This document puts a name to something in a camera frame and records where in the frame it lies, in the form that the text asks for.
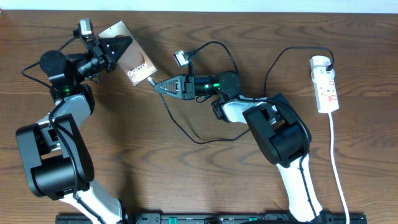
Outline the Galaxy smartphone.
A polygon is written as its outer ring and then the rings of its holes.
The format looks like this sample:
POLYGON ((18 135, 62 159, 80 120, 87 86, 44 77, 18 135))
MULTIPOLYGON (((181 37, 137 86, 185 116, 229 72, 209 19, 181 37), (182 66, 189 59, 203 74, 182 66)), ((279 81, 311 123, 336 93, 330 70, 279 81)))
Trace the Galaxy smartphone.
POLYGON ((98 34, 99 38, 127 37, 132 43, 118 60, 118 65, 125 73, 133 86, 138 85, 157 71, 152 60, 140 46, 124 21, 119 21, 113 26, 98 34))

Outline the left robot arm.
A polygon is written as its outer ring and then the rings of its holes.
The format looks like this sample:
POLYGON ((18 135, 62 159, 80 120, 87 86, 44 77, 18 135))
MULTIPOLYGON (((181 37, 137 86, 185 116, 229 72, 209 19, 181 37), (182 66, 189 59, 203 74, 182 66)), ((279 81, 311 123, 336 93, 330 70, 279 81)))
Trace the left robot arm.
POLYGON ((93 112, 93 92, 85 80, 99 72, 111 72, 132 44, 131 37, 79 39, 84 54, 64 55, 49 50, 36 63, 47 74, 46 85, 54 108, 39 121, 16 131, 25 176, 30 191, 68 203, 92 223, 135 223, 123 203, 108 194, 95 180, 94 165, 80 133, 80 126, 93 112))

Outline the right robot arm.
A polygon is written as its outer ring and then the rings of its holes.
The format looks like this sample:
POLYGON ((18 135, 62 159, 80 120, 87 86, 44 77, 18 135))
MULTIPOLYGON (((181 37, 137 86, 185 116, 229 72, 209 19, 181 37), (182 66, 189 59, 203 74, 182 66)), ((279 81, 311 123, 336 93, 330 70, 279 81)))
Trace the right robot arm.
POLYGON ((277 166, 292 216, 299 222, 318 220, 323 208, 310 177, 311 135, 283 95, 244 97, 240 77, 233 71, 211 76, 177 75, 155 84, 154 90, 181 100, 217 95, 211 104, 215 116, 227 123, 248 125, 264 157, 277 166))

